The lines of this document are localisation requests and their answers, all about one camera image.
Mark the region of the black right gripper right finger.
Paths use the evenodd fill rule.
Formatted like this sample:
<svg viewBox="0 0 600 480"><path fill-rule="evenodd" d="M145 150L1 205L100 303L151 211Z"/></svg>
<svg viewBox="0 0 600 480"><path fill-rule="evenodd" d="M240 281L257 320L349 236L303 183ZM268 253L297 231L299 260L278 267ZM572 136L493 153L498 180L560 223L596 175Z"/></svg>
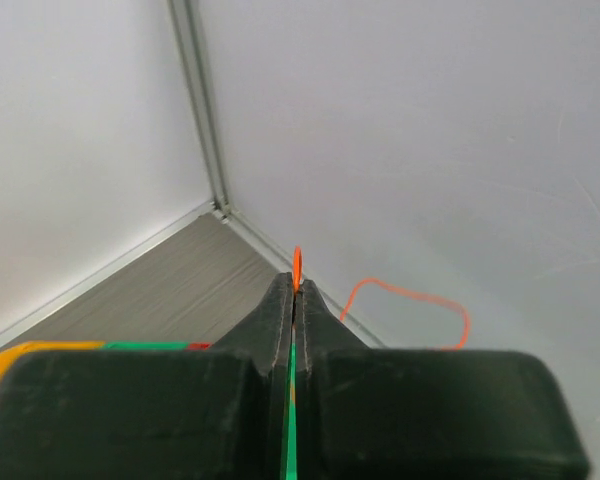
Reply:
<svg viewBox="0 0 600 480"><path fill-rule="evenodd" d="M559 384L516 351L367 346L305 281L296 307L301 479L585 479Z"/></svg>

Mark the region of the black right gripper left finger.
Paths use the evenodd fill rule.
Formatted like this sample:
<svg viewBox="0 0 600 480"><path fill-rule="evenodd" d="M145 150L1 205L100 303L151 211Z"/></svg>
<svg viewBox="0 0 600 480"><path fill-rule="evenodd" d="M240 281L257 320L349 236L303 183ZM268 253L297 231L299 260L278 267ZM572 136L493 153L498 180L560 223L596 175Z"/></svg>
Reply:
<svg viewBox="0 0 600 480"><path fill-rule="evenodd" d="M294 291L206 350L50 350L0 381L0 479L281 479Z"/></svg>

